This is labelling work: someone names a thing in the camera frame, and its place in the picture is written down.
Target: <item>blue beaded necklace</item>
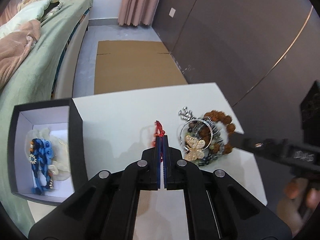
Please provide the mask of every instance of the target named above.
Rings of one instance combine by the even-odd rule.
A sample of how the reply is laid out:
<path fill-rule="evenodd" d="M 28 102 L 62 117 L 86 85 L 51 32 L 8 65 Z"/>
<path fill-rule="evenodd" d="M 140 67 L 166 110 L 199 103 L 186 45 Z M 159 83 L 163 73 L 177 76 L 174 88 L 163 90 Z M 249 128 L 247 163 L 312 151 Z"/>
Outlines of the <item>blue beaded necklace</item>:
<path fill-rule="evenodd" d="M 51 165 L 53 158 L 53 151 L 51 142 L 41 139 L 32 139 L 30 142 L 30 157 L 31 168 L 37 187 L 32 188 L 32 193 L 42 195 L 45 191 L 53 188 L 53 180 L 49 174 L 48 165 Z M 46 178 L 46 185 L 42 186 L 38 177 L 38 172 Z"/>

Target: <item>floor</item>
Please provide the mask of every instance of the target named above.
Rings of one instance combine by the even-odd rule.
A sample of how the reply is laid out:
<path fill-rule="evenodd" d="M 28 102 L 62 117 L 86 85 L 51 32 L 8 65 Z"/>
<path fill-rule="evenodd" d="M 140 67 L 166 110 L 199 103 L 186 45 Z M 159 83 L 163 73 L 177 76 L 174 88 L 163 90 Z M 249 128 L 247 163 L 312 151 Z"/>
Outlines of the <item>floor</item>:
<path fill-rule="evenodd" d="M 152 27 L 91 26 L 84 35 L 73 86 L 73 97 L 91 96 L 99 41 L 161 41 Z"/>

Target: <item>brown bead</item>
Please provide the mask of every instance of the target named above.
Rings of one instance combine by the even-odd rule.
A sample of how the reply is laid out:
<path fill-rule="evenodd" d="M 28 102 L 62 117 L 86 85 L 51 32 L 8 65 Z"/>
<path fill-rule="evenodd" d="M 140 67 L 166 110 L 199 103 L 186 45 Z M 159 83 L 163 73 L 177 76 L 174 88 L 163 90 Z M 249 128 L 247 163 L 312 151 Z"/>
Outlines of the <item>brown bead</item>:
<path fill-rule="evenodd" d="M 225 146 L 224 146 L 224 151 L 223 151 L 223 154 L 229 154 L 229 153 L 231 153 L 232 152 L 232 146 L 229 144 L 229 143 L 227 143 Z"/>
<path fill-rule="evenodd" d="M 219 144 L 217 144 L 217 143 L 215 143 L 214 145 L 213 145 L 213 152 L 214 153 L 217 153 L 218 151 L 220 150 L 220 145 Z"/>
<path fill-rule="evenodd" d="M 232 122 L 232 117 L 230 115 L 226 115 L 222 120 L 224 125 L 228 125 Z"/>
<path fill-rule="evenodd" d="M 209 134 L 210 134 L 210 130 L 209 130 L 209 128 L 208 128 L 207 126 L 204 127 L 204 128 L 202 128 L 202 129 L 199 131 L 199 135 L 200 135 L 201 137 L 209 136 Z"/>
<path fill-rule="evenodd" d="M 236 126 L 234 123 L 230 123 L 227 125 L 227 132 L 230 134 L 232 134 L 236 129 Z"/>
<path fill-rule="evenodd" d="M 204 114 L 204 117 L 210 117 L 211 116 L 211 112 L 207 112 Z"/>
<path fill-rule="evenodd" d="M 211 120 L 214 121 L 214 122 L 218 122 L 219 121 L 218 113 L 212 114 L 211 115 Z"/>
<path fill-rule="evenodd" d="M 209 136 L 205 136 L 202 139 L 205 141 L 205 146 L 204 147 L 206 147 L 210 142 L 210 137 Z"/>
<path fill-rule="evenodd" d="M 218 120 L 222 122 L 222 120 L 225 118 L 225 113 L 220 111 L 217 113 L 217 116 L 218 116 Z"/>
<path fill-rule="evenodd" d="M 190 122 L 190 123 L 189 123 L 189 127 L 190 127 L 190 128 L 194 128 L 195 126 L 196 126 L 195 123 L 193 123 L 193 122 Z"/>

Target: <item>metal ring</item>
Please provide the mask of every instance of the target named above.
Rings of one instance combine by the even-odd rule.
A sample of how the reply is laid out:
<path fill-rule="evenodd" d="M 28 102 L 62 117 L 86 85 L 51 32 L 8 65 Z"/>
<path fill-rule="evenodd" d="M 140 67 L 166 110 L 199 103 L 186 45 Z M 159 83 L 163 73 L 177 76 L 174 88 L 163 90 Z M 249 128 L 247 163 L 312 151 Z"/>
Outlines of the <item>metal ring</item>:
<path fill-rule="evenodd" d="M 186 123 L 182 126 L 181 131 L 180 131 L 180 136 L 179 136 L 179 139 L 180 139 L 180 141 L 181 141 L 181 142 L 180 142 L 180 145 L 183 143 L 183 140 L 181 140 L 181 134 L 182 134 L 183 128 L 184 128 L 188 123 L 194 122 L 194 121 L 198 121 L 198 122 L 204 123 L 204 124 L 209 128 L 209 130 L 210 130 L 211 138 L 210 138 L 210 142 L 208 143 L 207 147 L 203 149 L 203 150 L 205 150 L 205 149 L 207 149 L 207 148 L 209 147 L 210 143 L 212 142 L 212 139 L 213 139 L 213 131 L 212 131 L 212 128 L 211 128 L 210 124 L 209 124 L 208 122 L 202 120 L 202 119 L 192 119 L 192 120 L 189 120 L 188 122 L 186 122 Z"/>

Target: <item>green bedsheet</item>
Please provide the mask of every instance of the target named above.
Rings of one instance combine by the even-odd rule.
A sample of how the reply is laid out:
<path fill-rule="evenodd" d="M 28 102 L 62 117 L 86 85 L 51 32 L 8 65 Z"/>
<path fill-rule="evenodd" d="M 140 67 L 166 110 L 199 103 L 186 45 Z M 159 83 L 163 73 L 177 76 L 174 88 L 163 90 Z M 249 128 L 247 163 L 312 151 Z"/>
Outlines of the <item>green bedsheet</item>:
<path fill-rule="evenodd" d="M 93 0 L 62 0 L 61 9 L 41 23 L 41 37 L 33 50 L 0 91 L 0 201 L 16 226 L 25 234 L 35 223 L 26 200 L 10 191 L 7 140 L 15 105 L 50 100 L 60 55 L 73 28 Z"/>

